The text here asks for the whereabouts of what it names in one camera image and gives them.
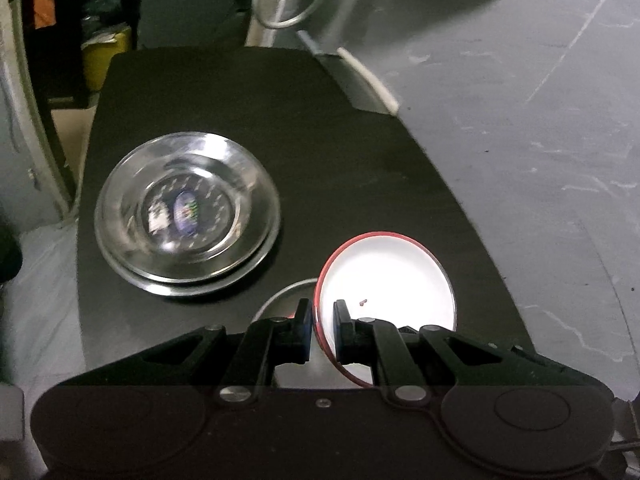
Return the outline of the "white bowl red rim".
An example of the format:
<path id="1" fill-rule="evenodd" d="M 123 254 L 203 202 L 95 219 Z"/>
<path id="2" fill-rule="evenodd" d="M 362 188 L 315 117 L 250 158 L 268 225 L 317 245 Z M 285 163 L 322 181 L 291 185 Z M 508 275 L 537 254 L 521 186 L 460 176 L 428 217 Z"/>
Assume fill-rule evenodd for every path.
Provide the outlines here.
<path id="1" fill-rule="evenodd" d="M 271 296 L 259 309 L 253 322 L 262 318 L 294 318 L 299 300 L 314 299 L 317 279 L 299 281 Z M 305 364 L 286 363 L 274 370 L 274 382 L 289 389 L 356 389 L 362 388 L 334 366 L 322 350 L 319 339 L 311 331 L 309 360 Z"/>
<path id="2" fill-rule="evenodd" d="M 454 289 L 435 256 L 411 237 L 395 232 L 357 235 L 334 250 L 314 289 L 314 331 L 330 362 L 336 342 L 333 305 L 346 304 L 349 316 L 377 318 L 398 328 L 437 325 L 454 330 Z"/>

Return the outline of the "stainless steel plate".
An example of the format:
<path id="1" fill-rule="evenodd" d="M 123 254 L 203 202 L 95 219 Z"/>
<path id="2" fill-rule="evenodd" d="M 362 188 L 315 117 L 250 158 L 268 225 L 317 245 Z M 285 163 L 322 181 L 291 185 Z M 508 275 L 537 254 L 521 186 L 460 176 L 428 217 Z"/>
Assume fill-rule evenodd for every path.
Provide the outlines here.
<path id="1" fill-rule="evenodd" d="M 195 297 L 211 294 L 212 292 L 218 292 L 218 290 L 225 289 L 231 285 L 241 281 L 242 278 L 249 276 L 254 270 L 258 268 L 272 252 L 274 245 L 279 237 L 281 229 L 282 214 L 275 212 L 271 215 L 271 226 L 267 233 L 265 240 L 260 244 L 256 252 L 250 256 L 245 262 L 236 266 L 230 272 L 226 272 L 213 278 L 208 278 L 204 281 L 186 283 L 186 284 L 171 284 L 162 283 L 159 281 L 151 280 L 150 278 L 144 278 L 139 274 L 135 274 L 134 271 L 128 270 L 122 263 L 118 263 L 111 252 L 106 248 L 103 240 L 99 234 L 96 234 L 96 244 L 98 244 L 102 257 L 111 267 L 111 269 L 123 278 L 127 283 L 134 285 L 138 289 L 142 289 L 149 294 L 161 297 L 169 298 L 183 298 L 183 297 Z"/>

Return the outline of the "stainless steel bowl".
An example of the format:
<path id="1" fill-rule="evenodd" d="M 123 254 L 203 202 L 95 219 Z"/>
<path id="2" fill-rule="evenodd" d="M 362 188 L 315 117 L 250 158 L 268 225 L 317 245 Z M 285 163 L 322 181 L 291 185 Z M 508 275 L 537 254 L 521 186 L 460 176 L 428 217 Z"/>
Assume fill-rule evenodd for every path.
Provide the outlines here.
<path id="1" fill-rule="evenodd" d="M 256 252 L 281 212 L 260 161 L 209 132 L 149 140 L 111 171 L 94 207 L 94 232 L 126 269 L 171 284 L 230 272 Z"/>

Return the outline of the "cleaver with steel blade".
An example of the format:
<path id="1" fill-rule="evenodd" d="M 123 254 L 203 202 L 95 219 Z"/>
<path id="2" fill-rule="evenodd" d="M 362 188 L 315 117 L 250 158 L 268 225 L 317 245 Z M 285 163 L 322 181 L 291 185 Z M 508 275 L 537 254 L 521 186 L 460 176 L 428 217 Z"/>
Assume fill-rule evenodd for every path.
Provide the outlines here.
<path id="1" fill-rule="evenodd" d="M 309 53 L 332 76 L 347 96 L 350 104 L 358 110 L 390 115 L 369 86 L 337 55 L 324 52 L 318 42 L 306 30 L 296 32 L 297 39 Z"/>

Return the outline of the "yellow plastic container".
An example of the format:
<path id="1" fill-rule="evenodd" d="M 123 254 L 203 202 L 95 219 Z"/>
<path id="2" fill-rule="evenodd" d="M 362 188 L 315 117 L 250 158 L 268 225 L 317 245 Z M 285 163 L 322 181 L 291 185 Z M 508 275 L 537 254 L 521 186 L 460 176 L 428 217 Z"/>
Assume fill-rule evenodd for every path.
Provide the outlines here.
<path id="1" fill-rule="evenodd" d="M 130 49 L 131 28 L 116 26 L 100 32 L 81 46 L 84 74 L 90 92 L 99 92 L 114 56 Z"/>

